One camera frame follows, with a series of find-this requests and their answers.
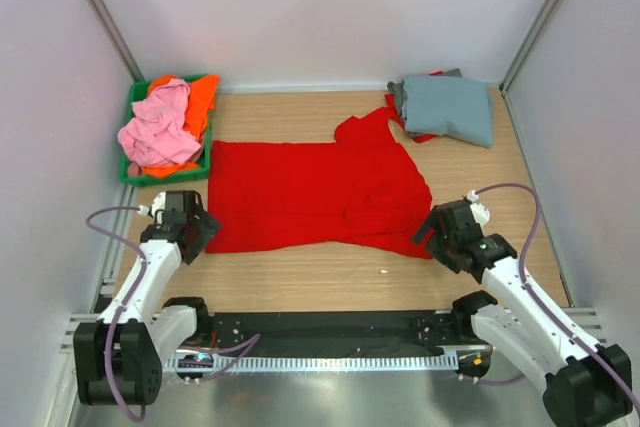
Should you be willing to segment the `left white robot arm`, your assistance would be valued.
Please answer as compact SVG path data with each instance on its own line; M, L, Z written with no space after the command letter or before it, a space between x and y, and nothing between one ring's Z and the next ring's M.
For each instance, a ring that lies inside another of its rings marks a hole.
M219 233L220 223L194 190L158 194L138 208L150 224L120 290L97 319L78 325L72 336L78 397L83 405L145 408L160 392L163 366L185 341L204 345L212 323L201 297L157 306L168 281L191 264Z

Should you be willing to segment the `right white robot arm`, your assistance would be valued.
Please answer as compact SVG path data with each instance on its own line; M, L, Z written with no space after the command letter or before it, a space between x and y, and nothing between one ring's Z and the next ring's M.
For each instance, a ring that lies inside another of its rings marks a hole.
M569 317L504 237L484 234L489 218L471 196L433 207L414 236L436 261L483 287L451 317L452 334L500 351L541 393L555 425L627 425L635 410L630 358Z

